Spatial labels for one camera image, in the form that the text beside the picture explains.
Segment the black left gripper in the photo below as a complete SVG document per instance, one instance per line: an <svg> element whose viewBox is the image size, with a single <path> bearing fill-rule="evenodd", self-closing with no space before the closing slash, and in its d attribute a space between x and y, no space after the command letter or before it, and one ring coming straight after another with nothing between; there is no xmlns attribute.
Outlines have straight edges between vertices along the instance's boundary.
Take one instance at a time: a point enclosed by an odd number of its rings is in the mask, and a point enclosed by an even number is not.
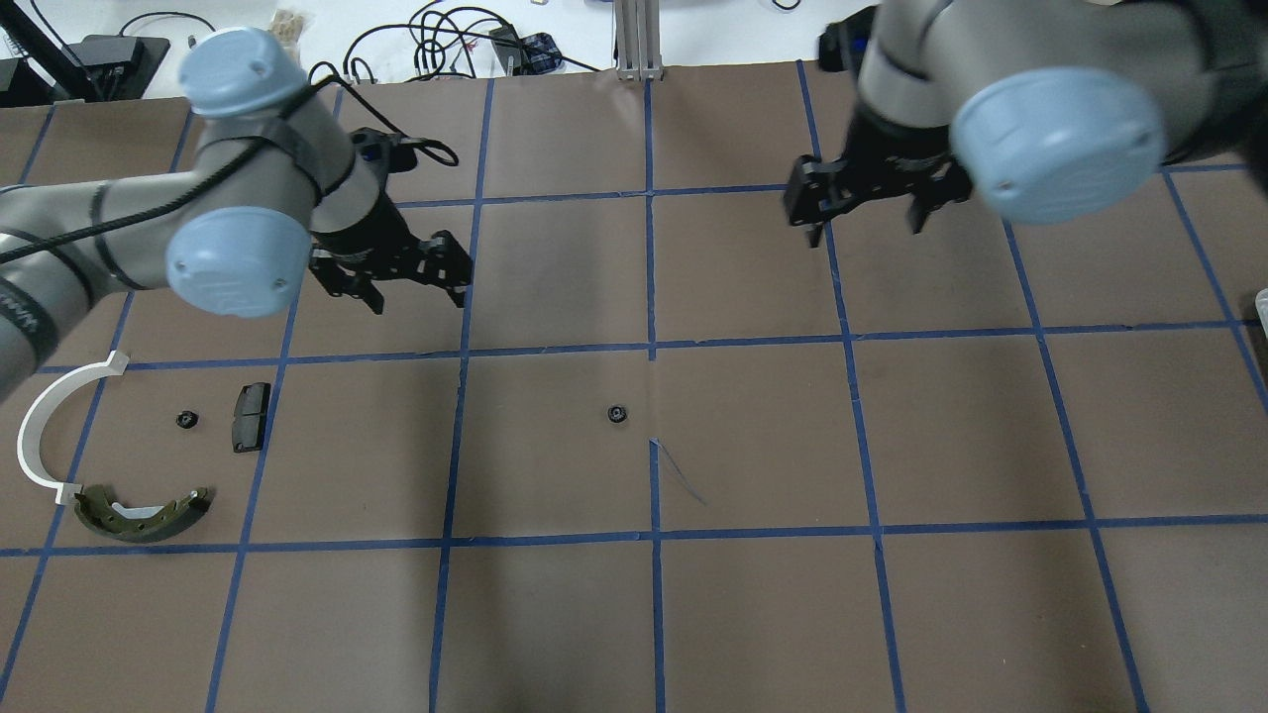
<svg viewBox="0 0 1268 713"><path fill-rule="evenodd" d="M377 198L365 217L347 230L316 232L308 271L331 297L350 297L372 313L384 313L380 280L412 280L448 293L467 308L473 280L470 252L448 230L418 239L394 203Z"/></svg>

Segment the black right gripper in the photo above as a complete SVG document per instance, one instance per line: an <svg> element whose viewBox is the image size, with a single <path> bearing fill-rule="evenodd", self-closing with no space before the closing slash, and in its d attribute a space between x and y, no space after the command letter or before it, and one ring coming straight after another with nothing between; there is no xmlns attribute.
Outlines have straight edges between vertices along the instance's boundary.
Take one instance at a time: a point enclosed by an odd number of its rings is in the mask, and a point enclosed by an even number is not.
<svg viewBox="0 0 1268 713"><path fill-rule="evenodd" d="M839 157L803 154L792 164L784 211L789 223L805 223L806 247L817 250L827 222L865 203L910 197L907 230L919 235L935 212L967 200L973 189L951 154L947 126L898 126L860 100Z"/></svg>

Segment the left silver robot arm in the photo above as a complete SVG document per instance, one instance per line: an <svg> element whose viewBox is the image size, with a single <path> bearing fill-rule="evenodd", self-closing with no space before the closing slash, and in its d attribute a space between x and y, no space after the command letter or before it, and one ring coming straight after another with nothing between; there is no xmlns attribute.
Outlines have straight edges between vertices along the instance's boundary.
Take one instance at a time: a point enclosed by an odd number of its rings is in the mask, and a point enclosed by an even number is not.
<svg viewBox="0 0 1268 713"><path fill-rule="evenodd" d="M3 395L60 349L100 301L171 289L207 313L262 318L306 275L380 313L380 280L443 289L473 280L451 232L417 239L392 198L410 151L454 166L448 145L398 131L344 131L321 88L271 33L232 28L195 47L178 74L203 131L193 166L3 189Z"/></svg>

